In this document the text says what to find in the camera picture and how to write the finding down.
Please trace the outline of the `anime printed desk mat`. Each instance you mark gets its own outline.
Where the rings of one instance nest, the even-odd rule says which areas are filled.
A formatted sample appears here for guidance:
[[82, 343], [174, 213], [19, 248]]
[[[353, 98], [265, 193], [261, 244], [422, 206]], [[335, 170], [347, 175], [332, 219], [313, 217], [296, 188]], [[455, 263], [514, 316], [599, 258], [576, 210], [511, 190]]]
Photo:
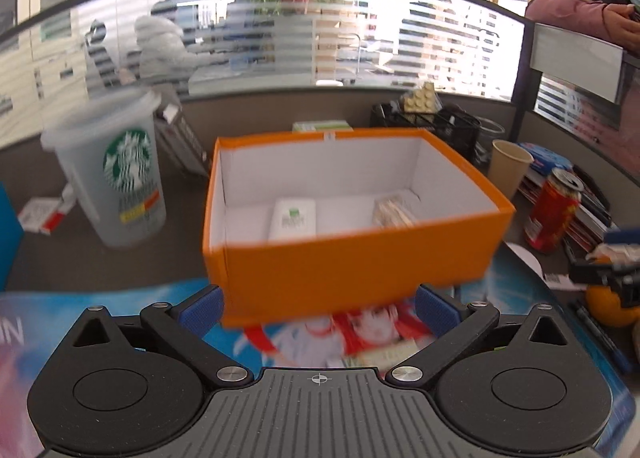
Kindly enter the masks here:
[[[114, 292], [9, 292], [1, 297], [1, 453], [35, 457], [42, 449], [27, 415], [26, 398], [36, 375], [85, 308], [105, 306], [133, 315], [154, 301], [179, 301], [204, 279]], [[463, 303], [488, 300], [504, 314], [524, 315], [553, 296], [536, 258], [525, 249], [501, 247], [484, 278], [454, 293]], [[257, 328], [214, 327], [207, 343], [253, 372], [263, 366], [384, 367], [432, 342], [407, 302], [354, 314], [333, 314]]]

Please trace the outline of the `beige wrapped snack packet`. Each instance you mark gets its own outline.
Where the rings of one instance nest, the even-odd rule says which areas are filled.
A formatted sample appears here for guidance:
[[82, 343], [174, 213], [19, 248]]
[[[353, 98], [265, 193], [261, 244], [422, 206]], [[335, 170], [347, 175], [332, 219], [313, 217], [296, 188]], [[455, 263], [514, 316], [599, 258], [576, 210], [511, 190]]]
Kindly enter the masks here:
[[374, 202], [372, 222], [380, 227], [406, 227], [413, 225], [416, 218], [399, 195], [378, 198]]

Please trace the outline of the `orange fruit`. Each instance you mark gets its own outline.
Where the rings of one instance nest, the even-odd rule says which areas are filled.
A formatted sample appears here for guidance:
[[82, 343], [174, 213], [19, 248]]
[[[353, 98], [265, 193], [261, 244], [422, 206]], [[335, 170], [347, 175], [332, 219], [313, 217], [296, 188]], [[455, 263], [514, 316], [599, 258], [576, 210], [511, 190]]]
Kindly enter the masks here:
[[592, 285], [586, 289], [585, 299], [590, 314], [600, 324], [611, 328], [625, 328], [639, 320], [639, 308], [623, 308], [620, 297], [610, 288]]

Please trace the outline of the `red drink can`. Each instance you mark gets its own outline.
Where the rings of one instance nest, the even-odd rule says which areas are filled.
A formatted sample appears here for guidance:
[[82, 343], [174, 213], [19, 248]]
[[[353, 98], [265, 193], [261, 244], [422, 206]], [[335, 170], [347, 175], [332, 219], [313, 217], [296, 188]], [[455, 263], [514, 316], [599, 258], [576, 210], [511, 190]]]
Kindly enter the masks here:
[[573, 173], [554, 168], [541, 187], [524, 225], [524, 237], [536, 251], [558, 248], [582, 201], [584, 184]]

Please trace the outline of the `orange cardboard box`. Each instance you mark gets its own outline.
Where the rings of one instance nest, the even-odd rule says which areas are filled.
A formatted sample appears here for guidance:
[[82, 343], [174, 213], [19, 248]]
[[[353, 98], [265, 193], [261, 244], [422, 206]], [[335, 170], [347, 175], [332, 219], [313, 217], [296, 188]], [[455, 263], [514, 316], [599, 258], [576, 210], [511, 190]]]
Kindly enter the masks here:
[[[372, 222], [399, 195], [416, 222]], [[270, 241], [274, 204], [314, 199], [317, 235]], [[420, 129], [283, 132], [220, 138], [204, 216], [203, 258], [227, 327], [385, 305], [422, 284], [481, 278], [514, 213], [479, 170]]]

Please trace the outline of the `white green small packet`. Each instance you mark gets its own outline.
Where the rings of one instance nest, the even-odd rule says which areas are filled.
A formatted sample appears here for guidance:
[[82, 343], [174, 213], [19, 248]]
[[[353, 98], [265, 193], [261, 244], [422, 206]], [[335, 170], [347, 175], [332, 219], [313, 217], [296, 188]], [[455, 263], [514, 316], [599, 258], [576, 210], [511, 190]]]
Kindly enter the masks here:
[[270, 223], [270, 241], [307, 239], [316, 235], [316, 200], [283, 198], [276, 201]]

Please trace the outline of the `brown paper cup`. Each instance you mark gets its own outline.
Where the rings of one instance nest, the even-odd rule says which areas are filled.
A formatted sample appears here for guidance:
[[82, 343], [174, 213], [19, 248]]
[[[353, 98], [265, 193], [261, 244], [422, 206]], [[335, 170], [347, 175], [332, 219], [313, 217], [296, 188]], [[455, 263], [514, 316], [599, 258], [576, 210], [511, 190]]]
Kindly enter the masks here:
[[533, 161], [534, 157], [520, 145], [507, 140], [494, 140], [488, 169], [489, 181], [511, 200]]

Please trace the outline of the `stack of magazines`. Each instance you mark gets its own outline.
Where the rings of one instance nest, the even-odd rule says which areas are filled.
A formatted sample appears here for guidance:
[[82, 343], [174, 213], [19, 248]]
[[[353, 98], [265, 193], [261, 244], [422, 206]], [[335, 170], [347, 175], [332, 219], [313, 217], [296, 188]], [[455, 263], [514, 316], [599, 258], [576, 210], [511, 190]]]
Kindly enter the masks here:
[[544, 180], [554, 168], [573, 172], [584, 185], [580, 206], [567, 226], [567, 236], [582, 250], [591, 251], [603, 241], [605, 233], [615, 226], [608, 200], [590, 176], [567, 158], [548, 148], [532, 144], [518, 143], [529, 152], [534, 161], [530, 165], [518, 191], [532, 204], [537, 200]]

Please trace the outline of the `black white pen box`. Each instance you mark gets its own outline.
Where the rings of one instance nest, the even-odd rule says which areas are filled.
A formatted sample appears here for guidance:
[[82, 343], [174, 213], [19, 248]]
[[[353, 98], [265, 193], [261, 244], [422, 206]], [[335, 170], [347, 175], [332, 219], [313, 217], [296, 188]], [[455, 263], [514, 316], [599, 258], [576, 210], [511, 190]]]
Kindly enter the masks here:
[[212, 162], [202, 147], [182, 109], [175, 104], [160, 105], [154, 112], [154, 126], [160, 147], [182, 172], [208, 178]]

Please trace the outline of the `white red card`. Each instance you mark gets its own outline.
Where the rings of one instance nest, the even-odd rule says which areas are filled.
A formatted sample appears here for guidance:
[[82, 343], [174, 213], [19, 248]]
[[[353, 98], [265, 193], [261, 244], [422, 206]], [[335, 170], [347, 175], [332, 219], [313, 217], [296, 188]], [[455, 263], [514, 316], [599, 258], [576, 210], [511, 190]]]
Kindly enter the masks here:
[[76, 204], [75, 198], [32, 198], [17, 215], [24, 232], [50, 235]]

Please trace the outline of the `blue paper folder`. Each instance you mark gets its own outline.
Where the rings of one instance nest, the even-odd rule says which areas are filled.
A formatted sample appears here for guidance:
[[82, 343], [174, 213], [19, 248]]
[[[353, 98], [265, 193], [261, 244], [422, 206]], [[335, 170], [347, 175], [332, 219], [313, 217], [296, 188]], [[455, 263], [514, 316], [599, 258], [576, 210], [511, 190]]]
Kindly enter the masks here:
[[0, 290], [6, 290], [11, 268], [24, 230], [3, 185], [0, 186]]

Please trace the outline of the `translucent Starbucks plastic cup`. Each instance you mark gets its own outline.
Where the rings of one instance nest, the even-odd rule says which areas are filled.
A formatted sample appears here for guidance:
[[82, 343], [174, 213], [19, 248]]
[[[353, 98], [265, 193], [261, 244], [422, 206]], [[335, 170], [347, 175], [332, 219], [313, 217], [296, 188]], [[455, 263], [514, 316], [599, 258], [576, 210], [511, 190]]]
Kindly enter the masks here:
[[43, 128], [94, 230], [110, 248], [129, 248], [166, 221], [154, 112], [160, 96], [144, 88], [116, 88]]

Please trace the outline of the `yellow toy brick block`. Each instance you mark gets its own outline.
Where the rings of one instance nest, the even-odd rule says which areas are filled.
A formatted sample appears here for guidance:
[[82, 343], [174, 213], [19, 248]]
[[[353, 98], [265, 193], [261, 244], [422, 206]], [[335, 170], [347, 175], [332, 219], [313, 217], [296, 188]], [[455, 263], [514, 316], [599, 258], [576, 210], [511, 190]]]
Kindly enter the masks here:
[[407, 114], [436, 114], [442, 109], [442, 103], [434, 83], [427, 81], [402, 96], [401, 107]]

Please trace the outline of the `person in pink sweater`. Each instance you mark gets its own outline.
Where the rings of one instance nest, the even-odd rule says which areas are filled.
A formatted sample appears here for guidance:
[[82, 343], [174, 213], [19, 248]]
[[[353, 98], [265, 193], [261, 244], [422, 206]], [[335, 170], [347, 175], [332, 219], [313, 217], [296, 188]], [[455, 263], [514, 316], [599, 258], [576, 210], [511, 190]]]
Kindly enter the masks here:
[[639, 0], [531, 0], [525, 17], [593, 36], [639, 55]]

